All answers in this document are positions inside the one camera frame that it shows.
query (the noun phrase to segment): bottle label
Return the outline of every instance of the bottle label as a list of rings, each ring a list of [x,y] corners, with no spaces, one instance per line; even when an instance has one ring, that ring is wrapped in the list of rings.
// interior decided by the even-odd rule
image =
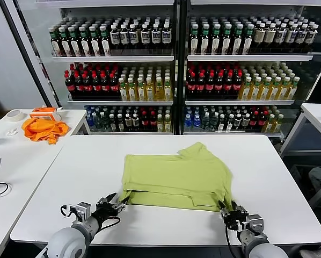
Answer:
[[[163,131],[163,124],[157,124],[157,131],[161,133]]]
[[[148,101],[154,101],[154,94],[152,90],[148,90]]]
[[[121,94],[122,101],[127,101],[126,90],[125,89],[120,90],[120,94]]]
[[[150,44],[150,32],[149,31],[142,31],[141,32],[141,43],[142,44]]]
[[[224,39],[223,40],[223,48],[221,50],[222,55],[226,55],[230,46],[230,39]]]
[[[206,55],[208,47],[208,39],[203,39],[201,42],[201,55]]]
[[[247,96],[248,96],[248,94],[249,94],[249,91],[250,91],[250,88],[245,88],[245,89],[243,90],[243,94],[242,94],[242,100],[243,100],[243,101],[247,100]]]
[[[232,55],[238,54],[239,48],[240,48],[240,43],[242,43],[242,39],[235,39],[234,48],[232,50]]]
[[[105,56],[111,55],[111,50],[109,48],[108,40],[102,40],[103,51],[105,52]]]
[[[276,31],[271,31],[271,30],[266,31],[263,41],[265,43],[272,43],[274,40],[274,37],[275,37],[275,33],[276,33]]]
[[[219,39],[213,39],[212,41],[212,55],[216,55],[218,53],[218,48],[219,48]]]
[[[266,99],[267,94],[268,94],[268,91],[269,91],[268,88],[264,88],[264,89],[262,90],[261,96],[260,96],[260,98],[259,98],[260,101],[264,101],[264,100]]]
[[[255,41],[256,43],[262,43],[265,34],[266,34],[265,30],[256,30],[255,36],[253,37],[253,41]]]
[[[165,88],[165,101],[169,101],[171,99],[170,88]]]
[[[307,36],[306,36],[306,38],[305,38],[305,43],[306,44],[312,44],[313,43],[313,41],[315,40],[315,38],[316,38],[316,35],[317,35],[317,32],[316,31],[309,31],[308,33],[307,33]]]
[[[277,31],[275,34],[274,42],[278,44],[282,43],[284,41],[285,35],[285,31]]]
[[[249,52],[251,46],[252,39],[245,39],[244,46],[243,46],[243,55],[246,55]]]
[[[66,56],[71,56],[71,49],[67,41],[62,41],[63,48],[65,50]]]
[[[111,32],[111,41],[113,45],[120,44],[120,35],[118,32]]]
[[[102,91],[101,85],[94,85],[94,91]]]
[[[198,49],[198,39],[192,39],[192,41],[191,41],[191,55],[195,55],[197,49]]]
[[[214,85],[214,89],[217,90],[217,91],[222,90],[223,89],[223,85],[222,84],[221,85],[215,84]]]
[[[206,90],[213,90],[214,85],[213,84],[206,84],[205,89]]]
[[[137,31],[130,31],[129,32],[129,40],[132,44],[138,44],[139,43],[139,37]]]
[[[233,84],[232,88],[233,90],[240,90],[241,85],[240,84]]]
[[[112,128],[112,132],[116,132],[116,125],[115,124],[111,124],[111,128]]]
[[[90,50],[89,50],[89,45],[87,43],[86,40],[82,40],[82,47],[83,47],[83,51],[84,51],[84,54],[85,56],[90,56]]]
[[[307,31],[298,31],[298,34],[295,38],[295,43],[298,43],[298,44],[304,43],[306,35],[307,35]]]
[[[278,93],[278,88],[274,88],[273,90],[272,90],[272,93],[270,94],[270,96],[269,96],[269,100],[270,101],[273,101],[273,100],[275,100],[275,96],[276,96],[276,93]]]
[[[139,93],[139,100],[145,101],[144,89],[138,89],[138,93]]]
[[[76,41],[71,41],[71,45],[74,50],[75,56],[81,56],[81,52],[79,51],[78,43]]]
[[[255,101],[257,99],[257,94],[258,94],[258,88],[255,88],[252,90],[252,95],[251,95],[251,100]]]
[[[98,47],[97,40],[91,40],[92,48],[94,49],[95,56],[100,56],[100,48]]]
[[[128,92],[130,101],[135,101],[134,89],[129,89]]]
[[[204,87],[205,87],[204,85],[199,85],[199,84],[197,84],[197,85],[196,85],[196,90],[200,90],[200,91],[201,91],[201,90],[204,89]]]
[[[266,124],[265,121],[262,121],[262,120],[258,120],[258,125],[259,126],[264,126]]]
[[[270,133],[272,127],[273,127],[273,124],[267,124],[266,129],[265,129],[265,133]]]
[[[119,130],[120,132],[123,132],[123,124],[119,124]]]
[[[71,84],[69,86],[67,86],[68,91],[74,91],[76,89],[75,85]]]
[[[160,31],[152,31],[152,43],[153,44],[161,43],[161,32]]]
[[[279,97],[278,97],[279,101],[282,101],[284,99],[284,95],[286,94],[287,90],[288,90],[287,88],[281,89]]]
[[[171,124],[165,124],[165,131],[167,133],[171,132]]]
[[[92,88],[92,85],[85,85],[85,86],[84,86],[84,90],[85,90],[85,91],[92,91],[92,89],[93,89],[93,88]]]
[[[228,124],[226,127],[226,131],[231,131],[231,129],[232,129],[232,124]]]
[[[297,31],[288,31],[286,35],[286,39],[284,41],[286,43],[293,43],[296,35],[297,35]]]
[[[162,42],[163,44],[171,43],[171,31],[163,31],[162,32]]]
[[[291,99],[293,98],[294,94],[296,92],[296,88],[295,89],[291,89],[288,96],[287,96],[287,100],[291,101]]]
[[[52,46],[53,46],[53,50],[54,50],[56,56],[62,56],[62,53],[61,53],[61,51],[60,51],[58,42],[52,41]]]
[[[230,90],[232,85],[224,84],[224,90]]]

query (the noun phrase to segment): yellow juice bottle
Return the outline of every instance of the yellow juice bottle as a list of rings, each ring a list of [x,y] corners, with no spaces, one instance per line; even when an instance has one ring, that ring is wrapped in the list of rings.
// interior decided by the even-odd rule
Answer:
[[[276,97],[275,99],[277,101],[282,101],[284,100],[284,96],[285,94],[287,93],[288,91],[288,83],[290,81],[290,77],[288,76],[285,76],[282,83],[280,84],[280,87],[279,87],[279,90],[278,90],[278,93],[276,94]]]
[[[161,77],[156,78],[155,99],[156,101],[164,101],[164,87]]]
[[[280,82],[281,82],[281,77],[279,76],[275,77],[274,83],[270,85],[266,100],[269,100],[269,101],[275,100],[275,96],[279,91]]]

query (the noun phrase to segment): bottle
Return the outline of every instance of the bottle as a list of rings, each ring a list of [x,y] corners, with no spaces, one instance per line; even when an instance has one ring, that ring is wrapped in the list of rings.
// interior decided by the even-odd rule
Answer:
[[[258,111],[254,111],[249,121],[249,129],[254,130],[256,128],[256,123],[258,120],[257,118],[258,118]]]
[[[270,114],[269,115],[269,120],[262,127],[262,132],[263,133],[271,133],[272,132],[272,126],[273,126],[274,119],[275,119],[275,115],[274,114]]]
[[[58,30],[60,32],[61,43],[62,43],[65,55],[72,56],[73,49],[70,42],[70,38],[68,37],[68,34],[66,32],[66,29],[64,27],[60,27]]]
[[[55,53],[55,56],[62,56],[64,48],[61,43],[60,37],[57,36],[55,28],[54,27],[48,28],[48,32],[51,36],[51,45],[53,47],[53,51]]]
[[[138,78],[138,94],[139,94],[139,101],[146,101],[145,83],[144,83],[144,79],[141,77]]]
[[[162,42],[161,31],[158,28],[158,24],[154,24],[154,29],[152,30],[152,44],[153,48],[159,48]]]
[[[241,122],[242,130],[246,130],[249,126],[250,122],[250,114],[247,113],[245,116],[243,116],[243,121]]]
[[[216,55],[219,51],[220,43],[220,24],[214,24],[212,44],[211,44],[211,55]]]
[[[232,46],[232,55],[237,55],[239,53],[239,48],[242,43],[242,31],[243,31],[243,24],[237,24],[237,28],[234,36],[234,44]]]
[[[273,44],[274,48],[281,48],[281,45],[284,42],[284,38],[286,37],[286,34],[287,34],[286,27],[287,27],[287,24],[282,23],[281,27],[277,30],[274,38],[274,44]]]
[[[110,35],[111,35],[112,49],[119,49],[120,48],[120,33],[116,29],[116,25],[114,25],[114,24],[111,26]]]
[[[271,130],[272,130],[274,133],[279,133],[279,132],[280,132],[280,127],[281,127],[281,124],[282,124],[282,120],[283,120],[283,114],[279,114],[279,116],[277,117],[277,119],[274,120],[273,126],[272,126],[272,128],[271,128]]]
[[[200,73],[200,77],[198,78],[198,81],[196,83],[196,94],[201,96],[204,88],[205,88],[205,75],[204,73]]]
[[[171,82],[170,77],[164,78],[164,93],[165,93],[165,101],[172,100],[172,92],[171,92]]]
[[[163,118],[162,114],[157,115],[157,132],[162,133],[163,132]]]
[[[243,43],[243,50],[242,50],[243,55],[246,55],[249,53],[251,42],[252,42],[253,31],[254,31],[254,25],[248,24],[246,35],[244,36],[244,43]]]
[[[278,93],[275,96],[275,99],[277,101],[284,100],[284,96],[286,95],[287,91],[289,90],[289,81],[290,81],[290,77],[288,77],[288,76],[286,76],[283,79],[283,82],[279,86]]]
[[[298,77],[298,76],[295,76],[293,78],[293,82],[292,82],[291,86],[289,87],[289,89],[287,90],[286,95],[284,96],[284,98],[286,100],[291,101],[293,99],[293,96],[297,90],[297,85],[298,85],[299,80],[300,80],[300,77]]]
[[[102,46],[101,46],[101,41],[96,33],[96,28],[94,26],[90,26],[89,31],[91,35],[90,43],[93,49],[93,54],[94,56],[100,56]]]
[[[225,26],[225,30],[224,30],[224,36],[222,38],[222,50],[221,50],[221,54],[222,55],[226,55],[229,52],[229,48],[230,48],[230,41],[231,41],[231,28],[232,25],[231,24],[226,24]]]
[[[208,125],[209,125],[209,113],[206,112],[205,116],[202,118],[202,121],[201,121],[201,132],[207,131]]]
[[[280,82],[281,82],[281,77],[279,76],[275,77],[274,83],[269,88],[268,95],[266,97],[267,100],[269,101],[275,100],[279,91]]]
[[[202,30],[202,35],[200,37],[201,41],[201,55],[206,55],[207,54],[207,49],[208,49],[208,31],[209,31],[209,24],[204,24],[203,25],[203,30]]]
[[[248,100],[248,95],[249,95],[249,92],[250,92],[250,82],[251,82],[251,77],[246,77],[245,78],[245,81],[241,87],[241,90],[239,91],[239,99],[240,100],[243,100],[243,101],[246,101]]]
[[[198,24],[192,25],[192,32],[189,35],[189,49],[191,50],[191,55],[195,55],[198,51]]]
[[[164,88],[161,77],[156,78],[155,99],[156,101],[164,101]]]

